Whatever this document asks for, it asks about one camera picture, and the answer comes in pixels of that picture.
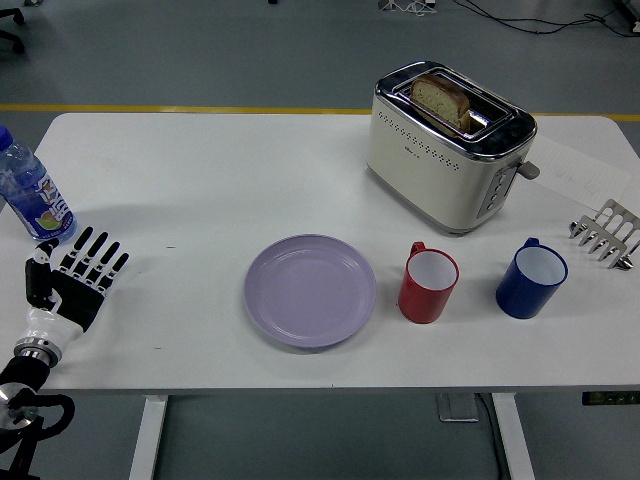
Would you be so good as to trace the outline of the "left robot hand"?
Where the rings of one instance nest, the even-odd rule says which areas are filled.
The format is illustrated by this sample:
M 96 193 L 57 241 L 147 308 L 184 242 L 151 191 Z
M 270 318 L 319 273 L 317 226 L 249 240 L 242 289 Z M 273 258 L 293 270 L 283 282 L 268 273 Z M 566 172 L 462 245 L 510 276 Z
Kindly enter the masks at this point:
M 16 342 L 17 355 L 40 350 L 52 362 L 62 358 L 66 346 L 86 333 L 98 316 L 113 285 L 129 259 L 109 234 L 82 231 L 57 266 L 51 256 L 56 239 L 36 246 L 25 262 L 25 295 L 30 309 L 27 329 Z

